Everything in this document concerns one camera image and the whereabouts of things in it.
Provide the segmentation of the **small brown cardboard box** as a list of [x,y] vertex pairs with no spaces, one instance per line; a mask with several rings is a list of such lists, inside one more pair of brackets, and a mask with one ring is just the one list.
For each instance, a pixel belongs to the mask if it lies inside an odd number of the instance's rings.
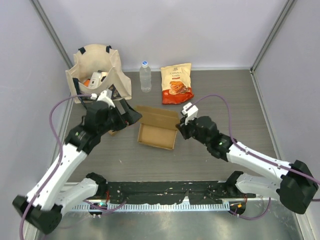
[[110,131],[108,131],[108,133],[109,133],[111,136],[114,136],[114,135],[117,133],[117,131],[110,130]]

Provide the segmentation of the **large cardboard box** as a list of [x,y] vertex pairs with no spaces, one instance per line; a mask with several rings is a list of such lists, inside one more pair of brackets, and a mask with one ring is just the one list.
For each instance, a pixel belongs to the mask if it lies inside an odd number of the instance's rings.
[[138,105],[136,111],[142,115],[137,142],[143,145],[173,150],[180,122],[176,111]]

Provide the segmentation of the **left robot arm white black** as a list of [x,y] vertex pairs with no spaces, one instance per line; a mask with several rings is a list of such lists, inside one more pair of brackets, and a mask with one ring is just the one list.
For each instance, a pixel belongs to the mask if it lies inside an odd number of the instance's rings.
[[123,113],[108,97],[87,105],[80,124],[69,131],[64,143],[59,144],[59,154],[42,179],[27,195],[14,198],[12,205],[21,216],[22,225],[28,222],[48,235],[73,206],[89,197],[100,200],[106,195],[107,181],[95,173],[90,173],[65,193],[61,193],[61,189],[79,164],[101,142],[104,134],[123,130],[142,118],[125,99],[120,100],[120,104]]

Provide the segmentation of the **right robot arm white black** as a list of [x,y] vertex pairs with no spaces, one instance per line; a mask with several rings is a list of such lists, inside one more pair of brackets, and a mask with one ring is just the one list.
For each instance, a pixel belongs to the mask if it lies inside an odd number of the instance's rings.
[[221,133],[209,116],[186,120],[176,124],[185,140],[194,139],[203,144],[215,158],[243,166],[258,176],[235,171],[228,178],[226,193],[233,198],[240,194],[256,194],[279,200],[296,214],[304,214],[313,201],[319,185],[308,166],[296,160],[282,161],[254,151],[241,142]]

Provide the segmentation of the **white box in tote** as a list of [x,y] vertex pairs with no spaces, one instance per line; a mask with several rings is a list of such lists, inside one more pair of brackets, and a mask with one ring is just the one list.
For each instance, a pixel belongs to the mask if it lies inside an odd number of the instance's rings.
[[96,71],[93,72],[90,78],[90,85],[88,86],[89,89],[96,89],[98,88],[104,79],[107,77],[109,73],[105,71]]

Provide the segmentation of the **clear plastic water bottle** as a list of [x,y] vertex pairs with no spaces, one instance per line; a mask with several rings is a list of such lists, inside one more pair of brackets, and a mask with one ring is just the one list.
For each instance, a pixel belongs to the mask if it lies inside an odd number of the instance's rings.
[[145,93],[150,92],[152,89],[152,73],[147,61],[143,61],[141,63],[139,79],[141,90]]

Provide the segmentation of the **orange item in tote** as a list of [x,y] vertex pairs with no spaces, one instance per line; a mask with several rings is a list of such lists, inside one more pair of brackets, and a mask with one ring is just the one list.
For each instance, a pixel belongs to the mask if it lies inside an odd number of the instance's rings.
[[88,87],[89,85],[90,85],[90,79],[87,79],[84,83],[83,83],[83,85],[84,86],[86,86],[86,87]]

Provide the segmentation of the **cassava chips bag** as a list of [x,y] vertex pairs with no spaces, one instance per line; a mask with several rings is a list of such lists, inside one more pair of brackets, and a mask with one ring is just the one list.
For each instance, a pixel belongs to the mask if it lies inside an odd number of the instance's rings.
[[160,68],[162,104],[178,105],[194,97],[191,67],[191,63],[182,63]]

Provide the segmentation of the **beige canvas tote bag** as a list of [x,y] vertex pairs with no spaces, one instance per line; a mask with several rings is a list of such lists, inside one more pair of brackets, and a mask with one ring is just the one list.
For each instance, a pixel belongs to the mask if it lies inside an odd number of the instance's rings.
[[67,70],[66,79],[76,104],[90,102],[84,95],[99,95],[107,91],[113,101],[132,98],[131,79],[122,71],[119,52],[110,45],[89,44],[73,55],[74,66]]

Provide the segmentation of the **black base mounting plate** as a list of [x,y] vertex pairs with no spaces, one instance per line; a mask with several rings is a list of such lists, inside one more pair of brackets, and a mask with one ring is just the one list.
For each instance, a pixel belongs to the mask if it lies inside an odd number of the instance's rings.
[[126,202],[128,205],[174,205],[188,197],[192,205],[220,204],[223,199],[255,198],[224,181],[113,181],[108,182],[91,200]]

